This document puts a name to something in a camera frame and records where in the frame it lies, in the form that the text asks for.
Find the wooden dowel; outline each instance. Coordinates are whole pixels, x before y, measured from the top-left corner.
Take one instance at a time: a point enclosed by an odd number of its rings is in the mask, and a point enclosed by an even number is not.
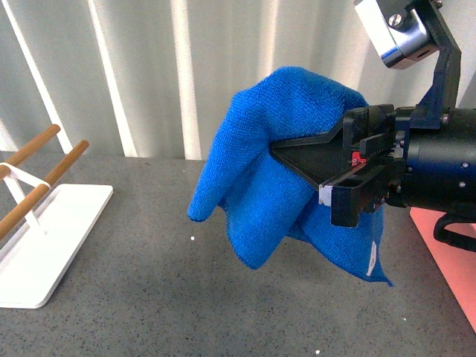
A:
[[[81,156],[89,146],[88,141],[81,140],[67,156],[52,171],[47,174],[43,180],[53,186],[67,169]],[[40,184],[35,187],[8,215],[0,222],[0,240],[26,216],[30,210],[39,202],[48,192],[49,187],[46,184]]]
[[[8,215],[0,222],[0,240],[26,216],[30,210],[35,207],[40,199],[49,191],[49,187],[45,184],[36,186],[23,201],[21,201]]]
[[[27,158],[32,156],[40,147],[48,143],[52,137],[60,132],[60,126],[53,124],[44,132],[39,133],[36,137],[31,139],[24,147],[11,155],[5,162],[12,166],[18,166]],[[0,180],[3,180],[6,175],[10,173],[10,169],[6,166],[0,166]]]
[[[72,164],[81,156],[81,154],[89,146],[89,142],[86,140],[81,140],[72,151],[70,151],[67,156],[54,168],[52,171],[47,174],[43,181],[46,181],[51,186],[53,186],[58,179],[66,172],[67,169],[71,167]]]

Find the table surface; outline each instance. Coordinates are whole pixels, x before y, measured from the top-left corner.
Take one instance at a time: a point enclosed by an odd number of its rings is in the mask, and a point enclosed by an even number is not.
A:
[[[44,177],[62,157],[38,153],[21,168]],[[80,158],[60,183],[115,192],[48,303],[0,309],[0,356],[475,355],[476,335],[407,210],[386,208],[381,253],[393,288],[287,238],[252,271],[235,257],[222,211],[187,218],[202,166]],[[3,217],[14,206],[4,183],[0,202]]]

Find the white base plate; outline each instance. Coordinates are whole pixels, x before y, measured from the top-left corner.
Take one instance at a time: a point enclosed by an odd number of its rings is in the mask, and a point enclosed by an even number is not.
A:
[[[0,250],[0,307],[46,304],[112,195],[112,186],[61,184]]]

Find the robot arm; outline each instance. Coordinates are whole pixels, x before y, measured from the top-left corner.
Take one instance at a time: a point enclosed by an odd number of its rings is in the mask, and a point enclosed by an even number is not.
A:
[[[447,231],[476,222],[476,110],[456,109],[461,52],[441,1],[356,0],[384,64],[407,68],[439,51],[433,84],[416,106],[348,111],[329,131],[274,142],[271,154],[319,191],[334,225],[355,227],[387,203],[446,212],[436,239],[476,251],[476,239]]]

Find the towel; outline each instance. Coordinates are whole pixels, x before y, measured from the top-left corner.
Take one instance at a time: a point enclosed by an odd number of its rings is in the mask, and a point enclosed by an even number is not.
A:
[[[205,221],[215,207],[238,258],[257,269],[285,236],[310,243],[337,267],[366,281],[390,281],[379,246],[383,212],[361,213],[356,228],[330,224],[318,192],[274,160],[273,141],[329,131],[349,109],[367,106],[357,92],[298,67],[277,69],[232,98],[211,144],[188,216]]]

